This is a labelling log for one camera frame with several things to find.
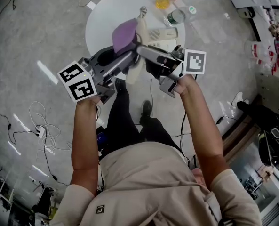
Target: forearm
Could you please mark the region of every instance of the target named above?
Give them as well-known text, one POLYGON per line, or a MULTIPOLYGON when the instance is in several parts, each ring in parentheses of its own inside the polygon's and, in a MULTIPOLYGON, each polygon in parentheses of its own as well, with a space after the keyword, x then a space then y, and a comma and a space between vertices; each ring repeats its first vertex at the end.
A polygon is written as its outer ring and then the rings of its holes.
POLYGON ((194 149, 209 186, 216 175, 228 168, 223 157, 222 137, 192 76, 187 80, 181 99, 190 123, 194 149))
POLYGON ((98 147, 96 141, 96 105, 90 100, 77 103, 72 140, 73 175, 71 184, 96 191, 98 147))

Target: gray floor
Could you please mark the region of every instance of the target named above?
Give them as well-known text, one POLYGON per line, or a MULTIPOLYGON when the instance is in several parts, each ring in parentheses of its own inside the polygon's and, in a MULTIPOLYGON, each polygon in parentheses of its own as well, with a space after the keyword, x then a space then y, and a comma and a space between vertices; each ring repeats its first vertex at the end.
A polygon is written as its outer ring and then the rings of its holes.
MULTIPOLYGON (((3 7, 9 0, 0 0, 3 7)), ((244 43, 252 38, 252 30, 241 19, 229 0, 183 0, 197 8, 198 16, 191 24, 186 24, 186 44, 190 49, 207 52, 207 65, 198 83, 205 95, 215 121, 222 115, 238 118, 240 112, 230 106, 238 91, 244 98, 252 100, 256 95, 256 84, 250 61, 244 54, 244 43)), ((34 125, 29 115, 33 101, 41 102, 46 108, 47 123, 57 126, 61 134, 56 138, 56 147, 67 150, 67 142, 72 141, 75 104, 68 97, 61 82, 54 84, 39 69, 41 61, 54 74, 73 60, 90 56, 85 43, 85 26, 91 10, 79 7, 79 0, 16 0, 16 9, 9 5, 0 17, 0 113, 8 116, 11 131, 23 131, 21 123, 30 130, 34 125)), ((150 82, 137 82, 128 86, 130 112, 135 123, 140 118, 141 104, 151 100, 150 82)), ((156 80, 152 81, 151 92, 154 101, 154 117, 157 117, 170 135, 179 135, 184 109, 177 96, 173 99, 159 90, 156 80)), ((114 97, 100 105, 100 123, 105 127, 114 97)), ((36 113, 43 113, 35 105, 31 110, 37 122, 36 113)), ((224 119, 218 126, 223 134, 234 120, 224 119)), ((8 174, 7 183, 15 187, 16 198, 31 207, 37 203, 41 189, 28 177, 49 184, 58 189, 59 197, 65 186, 55 182, 48 173, 43 147, 33 134, 16 134, 16 150, 8 143, 8 123, 0 118, 0 176, 8 174), (44 176, 34 166, 48 174, 44 176)), ((51 128, 51 134, 57 130, 51 128)), ((190 132, 188 121, 184 133, 190 132)), ((177 144, 180 138, 174 138, 177 144)), ((194 155, 191 136, 183 137, 184 151, 194 155)), ((68 184, 72 175, 71 152, 54 150, 47 153, 50 169, 58 180, 68 184)))

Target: table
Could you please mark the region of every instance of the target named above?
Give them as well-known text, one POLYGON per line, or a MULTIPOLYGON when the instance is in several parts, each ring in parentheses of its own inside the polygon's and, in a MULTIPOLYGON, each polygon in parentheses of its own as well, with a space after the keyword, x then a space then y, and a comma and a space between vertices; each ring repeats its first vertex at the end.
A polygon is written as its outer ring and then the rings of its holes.
MULTIPOLYGON (((121 23, 139 16, 139 9, 146 6, 148 13, 145 17, 148 29, 165 28, 163 17, 176 9, 172 4, 167 10, 161 11, 155 6, 155 0, 101 0, 90 13, 85 31, 86 45, 93 56, 99 50, 112 45, 112 32, 121 23)), ((181 46, 185 44, 184 24, 176 26, 181 46)), ((118 78, 125 79, 120 73, 118 78)), ((142 68, 139 80, 153 78, 142 68)))

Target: person's right arm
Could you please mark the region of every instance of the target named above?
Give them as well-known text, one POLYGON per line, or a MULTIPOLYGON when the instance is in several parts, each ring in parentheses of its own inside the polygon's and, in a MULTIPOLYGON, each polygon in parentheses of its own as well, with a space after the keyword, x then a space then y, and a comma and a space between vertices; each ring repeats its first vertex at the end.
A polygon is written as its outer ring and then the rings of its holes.
POLYGON ((261 225, 257 204, 224 159, 221 134, 199 85, 191 75, 186 75, 178 81, 175 91, 181 96, 206 185, 214 192, 222 217, 234 220, 237 225, 261 225))

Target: purple object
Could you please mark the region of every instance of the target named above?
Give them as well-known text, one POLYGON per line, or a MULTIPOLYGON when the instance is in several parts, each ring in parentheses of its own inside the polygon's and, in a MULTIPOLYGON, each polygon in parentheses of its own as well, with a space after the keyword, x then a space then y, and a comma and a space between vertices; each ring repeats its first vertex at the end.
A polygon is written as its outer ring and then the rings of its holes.
POLYGON ((115 53, 119 52, 133 42, 137 24, 137 20, 133 18, 122 23, 113 31, 112 42, 115 53))

